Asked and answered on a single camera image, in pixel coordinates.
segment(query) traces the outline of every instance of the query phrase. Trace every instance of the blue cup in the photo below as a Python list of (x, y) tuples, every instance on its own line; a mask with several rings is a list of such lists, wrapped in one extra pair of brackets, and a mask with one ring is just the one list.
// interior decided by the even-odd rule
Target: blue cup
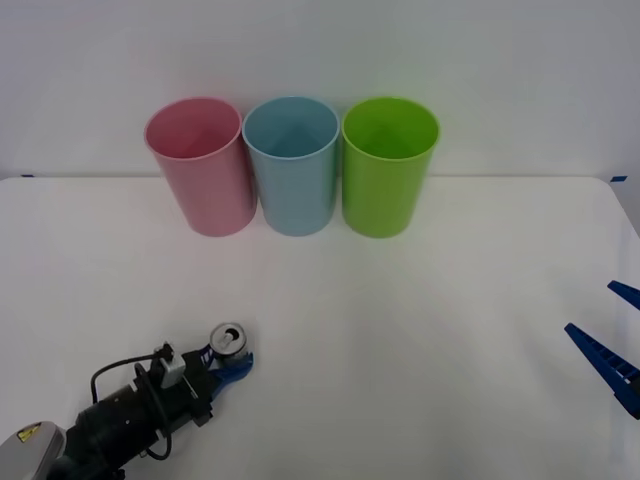
[(276, 98), (245, 118), (262, 209), (277, 232), (309, 235), (331, 220), (339, 133), (336, 112), (306, 97)]

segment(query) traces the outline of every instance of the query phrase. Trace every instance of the black cable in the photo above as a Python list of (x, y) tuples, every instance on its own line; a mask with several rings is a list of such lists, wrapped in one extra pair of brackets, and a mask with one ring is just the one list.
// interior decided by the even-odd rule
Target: black cable
[(171, 449), (173, 448), (173, 439), (171, 438), (171, 430), (169, 428), (169, 419), (167, 418), (167, 413), (164, 411), (164, 408), (162, 407), (162, 402), (160, 402), (160, 398), (158, 398), (158, 394), (153, 388), (153, 385), (151, 385), (151, 380), (149, 380), (149, 374), (144, 369), (144, 367), (139, 363), (136, 363), (133, 366), (133, 369), (136, 372), (136, 377), (142, 379), (142, 382), (147, 387), (147, 391), (151, 395), (153, 403), (156, 406), (156, 410), (158, 411), (158, 414), (160, 415), (160, 419), (162, 420), (162, 429), (164, 430), (162, 433), (164, 434), (164, 437), (167, 441), (167, 448), (162, 455), (158, 455), (157, 453), (152, 452), (151, 449), (149, 448), (147, 448), (146, 450), (147, 455), (149, 455), (154, 460), (159, 460), (159, 461), (166, 460), (167, 458), (169, 458), (169, 455), (171, 455)]
[(120, 360), (119, 362), (112, 363), (98, 370), (96, 373), (93, 374), (93, 377), (91, 377), (91, 398), (93, 399), (93, 403), (94, 404), (98, 403), (98, 390), (96, 389), (96, 380), (104, 372), (107, 372), (113, 368), (121, 367), (123, 365), (128, 365), (129, 363), (143, 362), (145, 360), (153, 360), (157, 356), (158, 356), (158, 353), (153, 353), (151, 355), (143, 355), (141, 357), (126, 358), (124, 360)]

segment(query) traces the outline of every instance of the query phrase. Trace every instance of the blue clamp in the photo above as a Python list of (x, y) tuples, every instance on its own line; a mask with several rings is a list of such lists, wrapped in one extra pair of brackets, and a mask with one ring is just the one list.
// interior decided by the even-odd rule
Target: blue clamp
[(249, 375), (254, 363), (253, 353), (247, 353), (232, 363), (225, 363), (209, 345), (200, 350), (200, 358), (207, 369), (211, 368), (214, 360), (218, 360), (219, 367), (209, 370), (209, 374), (220, 382), (211, 394), (211, 401), (215, 400), (225, 387)]
[[(640, 309), (640, 290), (616, 281), (609, 283), (607, 287)], [(611, 387), (614, 396), (625, 410), (633, 418), (640, 420), (640, 370), (573, 323), (568, 324), (564, 330)]]

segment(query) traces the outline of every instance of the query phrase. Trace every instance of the can lid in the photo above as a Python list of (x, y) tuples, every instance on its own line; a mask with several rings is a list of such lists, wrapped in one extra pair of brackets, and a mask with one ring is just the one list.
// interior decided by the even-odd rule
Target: can lid
[(247, 336), (237, 323), (223, 323), (213, 329), (209, 343), (217, 355), (228, 357), (242, 352)]

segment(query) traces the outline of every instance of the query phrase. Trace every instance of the blue object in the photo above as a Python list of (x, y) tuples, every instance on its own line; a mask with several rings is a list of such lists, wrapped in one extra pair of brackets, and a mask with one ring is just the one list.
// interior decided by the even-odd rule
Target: blue object
[(564, 329), (591, 365), (613, 390), (614, 396), (636, 420), (640, 419), (640, 371), (573, 323)]
[(640, 310), (640, 290), (625, 285), (624, 283), (616, 282), (615, 280), (609, 283), (607, 288)]
[[(203, 349), (200, 350), (200, 359), (202, 363), (206, 366), (207, 369), (210, 369), (213, 365), (214, 360), (218, 360), (213, 349), (207, 345)], [(218, 394), (228, 385), (242, 380), (244, 377), (249, 375), (249, 372), (253, 368), (253, 353), (247, 354), (241, 362), (234, 363), (230, 366), (220, 366), (220, 368), (216, 368), (213, 370), (209, 370), (209, 374), (215, 377), (220, 384), (211, 394), (211, 401), (213, 401)]]
[(276, 98), (245, 118), (264, 216), (277, 232), (309, 235), (331, 220), (339, 132), (336, 112), (306, 97)]

